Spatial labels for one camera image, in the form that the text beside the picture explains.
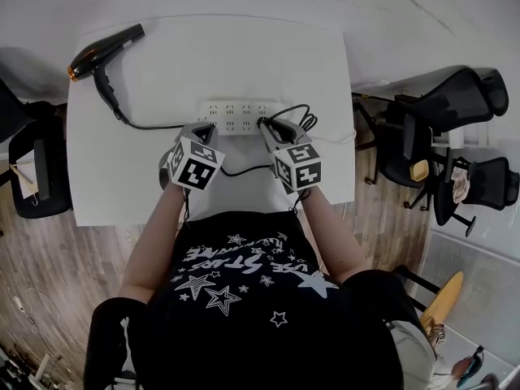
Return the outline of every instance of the white table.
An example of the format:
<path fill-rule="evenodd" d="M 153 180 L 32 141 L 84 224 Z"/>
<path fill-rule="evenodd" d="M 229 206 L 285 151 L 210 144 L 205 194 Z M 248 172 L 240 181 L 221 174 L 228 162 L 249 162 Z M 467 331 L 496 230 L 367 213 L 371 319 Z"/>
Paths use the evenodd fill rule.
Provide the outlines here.
<path fill-rule="evenodd" d="M 141 22 L 146 36 L 106 69 L 128 117 L 140 125 L 197 121 L 202 102 L 255 98 L 287 106 L 307 103 L 319 117 L 310 132 L 323 157 L 321 188 L 331 203 L 354 199 L 354 143 L 350 83 L 343 37 L 323 28 L 243 16 L 182 16 Z M 129 25 L 91 32 L 77 50 Z M 293 117 L 298 121 L 301 113 Z M 92 78 L 71 83 L 67 154 L 78 225 L 145 223 L 161 188 L 158 160 L 178 130 L 139 131 L 119 122 L 99 97 Z M 259 137 L 219 138 L 224 167 L 239 171 L 268 163 Z M 268 171 L 237 178 L 221 173 L 211 185 L 230 195 L 190 196 L 190 208 L 204 202 L 240 205 L 269 187 L 261 203 L 287 209 L 281 183 Z"/>

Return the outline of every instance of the power strip on floor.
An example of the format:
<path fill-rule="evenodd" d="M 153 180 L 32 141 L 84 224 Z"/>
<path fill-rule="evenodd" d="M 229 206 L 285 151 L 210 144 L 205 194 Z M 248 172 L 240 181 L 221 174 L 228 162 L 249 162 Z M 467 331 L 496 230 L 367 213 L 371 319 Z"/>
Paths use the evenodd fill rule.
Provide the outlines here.
<path fill-rule="evenodd" d="M 220 136 L 258 135 L 258 119 L 271 117 L 283 109 L 281 102 L 250 99 L 208 101 L 201 104 L 198 121 L 214 124 Z"/>

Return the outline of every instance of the black hair dryer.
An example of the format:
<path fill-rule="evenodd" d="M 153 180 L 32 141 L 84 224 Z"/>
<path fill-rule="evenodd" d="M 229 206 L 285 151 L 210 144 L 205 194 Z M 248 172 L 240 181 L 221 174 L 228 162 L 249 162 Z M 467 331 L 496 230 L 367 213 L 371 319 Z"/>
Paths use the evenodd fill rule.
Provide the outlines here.
<path fill-rule="evenodd" d="M 115 117 L 125 124 L 128 124 L 128 119 L 119 108 L 119 102 L 114 95 L 114 90 L 110 87 L 108 76 L 106 76 L 105 66 L 117 54 L 123 52 L 123 49 L 128 47 L 128 45 L 141 39 L 144 35 L 145 31 L 141 24 L 136 24 L 115 35 L 95 41 L 84 48 L 67 69 L 68 75 L 73 81 L 89 76 L 90 72 L 94 77 L 97 91 L 103 101 L 114 111 Z"/>

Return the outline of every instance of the crumpled cloth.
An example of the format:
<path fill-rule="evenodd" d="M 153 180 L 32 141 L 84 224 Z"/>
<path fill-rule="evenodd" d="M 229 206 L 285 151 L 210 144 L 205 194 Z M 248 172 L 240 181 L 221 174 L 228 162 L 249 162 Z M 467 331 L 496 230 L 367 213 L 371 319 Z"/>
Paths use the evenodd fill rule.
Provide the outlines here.
<path fill-rule="evenodd" d="M 464 201 L 470 191 L 470 181 L 468 180 L 468 171 L 455 167 L 452 172 L 453 184 L 453 202 L 456 204 Z"/>

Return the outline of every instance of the hair dryer handle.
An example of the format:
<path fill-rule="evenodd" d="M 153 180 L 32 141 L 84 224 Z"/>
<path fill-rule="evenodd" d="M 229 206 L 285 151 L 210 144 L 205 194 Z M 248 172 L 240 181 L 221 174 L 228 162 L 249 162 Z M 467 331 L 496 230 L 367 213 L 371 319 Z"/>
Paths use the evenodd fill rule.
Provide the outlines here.
<path fill-rule="evenodd" d="M 97 67 L 92 71 L 94 75 L 94 82 L 96 83 L 97 91 L 106 104 L 111 110 L 115 110 L 119 107 L 119 103 L 114 95 L 114 90 L 110 86 L 108 76 L 106 76 L 104 66 Z"/>

